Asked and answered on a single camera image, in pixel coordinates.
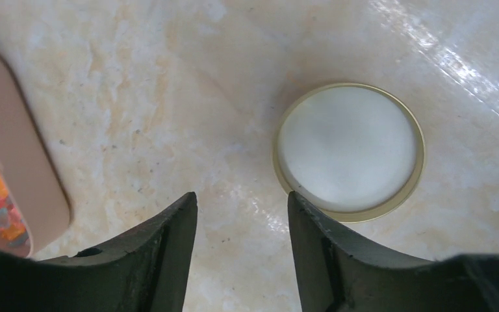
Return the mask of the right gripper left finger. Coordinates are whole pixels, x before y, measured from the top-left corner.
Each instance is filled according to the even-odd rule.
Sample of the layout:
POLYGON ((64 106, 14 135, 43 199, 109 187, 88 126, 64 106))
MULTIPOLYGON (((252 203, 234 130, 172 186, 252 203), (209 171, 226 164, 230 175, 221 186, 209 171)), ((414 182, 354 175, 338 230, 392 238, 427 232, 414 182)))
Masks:
POLYGON ((0 252, 0 311, 181 311, 198 218, 189 192, 73 257, 0 252))

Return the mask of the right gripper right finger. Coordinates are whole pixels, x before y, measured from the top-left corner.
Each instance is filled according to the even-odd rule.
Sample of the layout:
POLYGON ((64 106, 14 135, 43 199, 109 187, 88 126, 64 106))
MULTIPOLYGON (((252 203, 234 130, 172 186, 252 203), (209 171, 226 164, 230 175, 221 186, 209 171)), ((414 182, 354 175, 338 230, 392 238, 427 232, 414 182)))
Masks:
POLYGON ((304 311, 499 311, 499 254, 428 261, 358 234, 297 192, 287 208, 304 311))

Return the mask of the white round lid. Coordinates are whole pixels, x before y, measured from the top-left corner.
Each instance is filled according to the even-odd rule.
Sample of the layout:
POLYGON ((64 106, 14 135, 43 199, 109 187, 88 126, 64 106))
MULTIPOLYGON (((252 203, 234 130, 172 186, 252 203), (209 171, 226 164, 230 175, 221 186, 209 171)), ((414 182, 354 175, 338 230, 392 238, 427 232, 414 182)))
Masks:
POLYGON ((288 106, 272 162, 286 192, 299 192, 339 222, 359 223, 412 195, 426 145, 415 115, 396 96, 367 84, 333 83, 288 106))

